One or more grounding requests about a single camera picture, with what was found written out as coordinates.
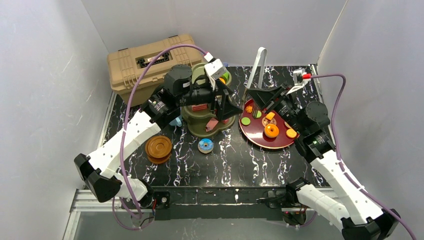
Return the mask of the red round lacquer tray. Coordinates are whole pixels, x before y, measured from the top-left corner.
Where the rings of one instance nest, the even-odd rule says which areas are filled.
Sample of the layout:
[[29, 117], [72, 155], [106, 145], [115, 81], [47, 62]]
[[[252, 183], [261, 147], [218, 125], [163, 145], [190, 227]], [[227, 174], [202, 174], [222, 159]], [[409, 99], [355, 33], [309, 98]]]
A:
[[[253, 107], [254, 111], [254, 101], [252, 99], [249, 99], [247, 101], [245, 107], [250, 105]], [[295, 139], [288, 138], [286, 136], [286, 130], [292, 129], [291, 126], [286, 121], [284, 121], [281, 116], [279, 116], [274, 110], [271, 112], [275, 113], [275, 116], [272, 121], [269, 121], [265, 118], [267, 114], [263, 114], [261, 112], [261, 118], [254, 119], [252, 117], [252, 113], [247, 113], [245, 110], [243, 110], [243, 113], [241, 114], [241, 117], [239, 119], [239, 126], [241, 128], [241, 132], [253, 144], [264, 149], [279, 150], [292, 145], [294, 143], [294, 140], [298, 138], [300, 134], [297, 133], [297, 137]], [[241, 124], [241, 118], [243, 117], [250, 118], [250, 125], [244, 126]], [[279, 128], [279, 135], [276, 138], [268, 138], [264, 134], [264, 128], [268, 124], [275, 124]]]

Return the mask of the red layered cake square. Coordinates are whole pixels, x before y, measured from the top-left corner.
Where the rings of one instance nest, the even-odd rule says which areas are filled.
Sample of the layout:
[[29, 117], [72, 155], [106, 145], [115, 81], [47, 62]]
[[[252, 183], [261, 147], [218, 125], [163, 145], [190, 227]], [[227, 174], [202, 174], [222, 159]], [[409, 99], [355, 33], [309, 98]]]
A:
[[198, 111], [206, 110], [207, 108], [208, 108], [208, 104], [207, 103], [202, 103], [202, 104], [197, 104], [197, 105], [192, 105], [191, 106], [191, 110], [193, 112], [198, 112]]

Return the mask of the orange glazed donut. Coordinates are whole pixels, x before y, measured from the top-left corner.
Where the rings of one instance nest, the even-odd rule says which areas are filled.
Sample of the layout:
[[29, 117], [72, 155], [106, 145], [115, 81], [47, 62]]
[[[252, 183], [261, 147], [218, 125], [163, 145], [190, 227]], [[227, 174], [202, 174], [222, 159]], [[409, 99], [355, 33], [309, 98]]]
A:
[[270, 139], [276, 138], [279, 135], [279, 133], [280, 133], [280, 130], [275, 124], [270, 123], [264, 127], [264, 134], [266, 137]]

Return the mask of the green three-tier serving stand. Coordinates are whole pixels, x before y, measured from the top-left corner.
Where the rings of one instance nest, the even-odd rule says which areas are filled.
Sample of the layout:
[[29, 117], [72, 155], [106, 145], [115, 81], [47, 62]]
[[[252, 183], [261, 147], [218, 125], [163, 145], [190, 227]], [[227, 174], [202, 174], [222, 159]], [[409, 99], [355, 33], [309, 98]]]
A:
[[[204, 65], [206, 65], [205, 62], [195, 64], [191, 70], [192, 70], [192, 82], [194, 80], [204, 74]], [[232, 83], [232, 75], [229, 71], [223, 75], [223, 79], [225, 80], [225, 85], [230, 86]], [[228, 118], [223, 121], [218, 121], [216, 125], [211, 129], [210, 131], [206, 131], [207, 125], [210, 123], [210, 120], [215, 118], [215, 115], [213, 115], [210, 112], [210, 104], [204, 107], [201, 110], [193, 111], [192, 106], [183, 106], [181, 108], [181, 115], [183, 120], [186, 122], [188, 130], [190, 133], [198, 138], [211, 138], [218, 134], [221, 131], [224, 131], [234, 124], [236, 121], [236, 116], [232, 116], [231, 118]]]

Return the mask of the pink swirl roll cake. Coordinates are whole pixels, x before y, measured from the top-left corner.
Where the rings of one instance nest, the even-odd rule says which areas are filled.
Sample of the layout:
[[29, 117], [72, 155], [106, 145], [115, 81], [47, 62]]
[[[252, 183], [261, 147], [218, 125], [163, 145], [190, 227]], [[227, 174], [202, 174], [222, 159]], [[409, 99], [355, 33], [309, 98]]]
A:
[[217, 124], [219, 123], [219, 121], [216, 119], [216, 118], [214, 118], [214, 117], [212, 117], [208, 122], [207, 122], [207, 124], [205, 125], [205, 131], [207, 132], [207, 133], [209, 133], [209, 132], [211, 132], [216, 126], [217, 126]]

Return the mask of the blue frosted donut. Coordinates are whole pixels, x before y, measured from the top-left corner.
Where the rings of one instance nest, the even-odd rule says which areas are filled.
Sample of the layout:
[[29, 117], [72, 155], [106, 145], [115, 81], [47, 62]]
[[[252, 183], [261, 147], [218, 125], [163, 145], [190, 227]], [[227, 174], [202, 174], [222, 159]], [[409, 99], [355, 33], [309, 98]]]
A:
[[198, 150], [203, 154], [209, 154], [214, 149], [214, 143], [209, 138], [203, 138], [198, 143]]

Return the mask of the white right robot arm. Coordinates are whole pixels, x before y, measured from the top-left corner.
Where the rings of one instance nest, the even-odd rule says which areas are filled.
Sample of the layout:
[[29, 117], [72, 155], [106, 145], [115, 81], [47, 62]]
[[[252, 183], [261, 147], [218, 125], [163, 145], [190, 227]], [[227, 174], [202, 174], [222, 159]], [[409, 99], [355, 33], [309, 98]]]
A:
[[330, 184], [339, 201], [299, 178], [286, 185], [286, 191], [296, 203], [311, 207], [336, 226], [345, 240], [384, 240], [399, 224], [394, 209], [385, 210], [366, 195], [359, 181], [338, 159], [336, 145], [326, 133], [331, 123], [328, 109], [319, 101], [300, 108], [289, 86], [270, 89], [250, 88], [246, 91], [263, 112], [276, 112], [299, 136], [294, 140], [298, 153]]

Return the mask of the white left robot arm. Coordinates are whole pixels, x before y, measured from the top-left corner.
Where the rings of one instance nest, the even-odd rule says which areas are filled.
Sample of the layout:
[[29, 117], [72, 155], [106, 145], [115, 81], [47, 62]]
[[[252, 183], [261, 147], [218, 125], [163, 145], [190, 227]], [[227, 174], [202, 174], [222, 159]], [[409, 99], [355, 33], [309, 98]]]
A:
[[232, 90], [221, 81], [227, 73], [224, 66], [204, 65], [204, 73], [193, 79], [192, 69], [183, 64], [173, 66], [164, 76], [164, 83], [143, 103], [132, 119], [109, 141], [88, 155], [80, 153], [74, 159], [76, 169], [100, 203], [114, 197], [140, 202], [150, 191], [142, 180], [130, 178], [123, 170], [126, 158], [152, 136], [181, 115], [184, 106], [207, 104], [218, 121], [241, 114], [232, 103]]

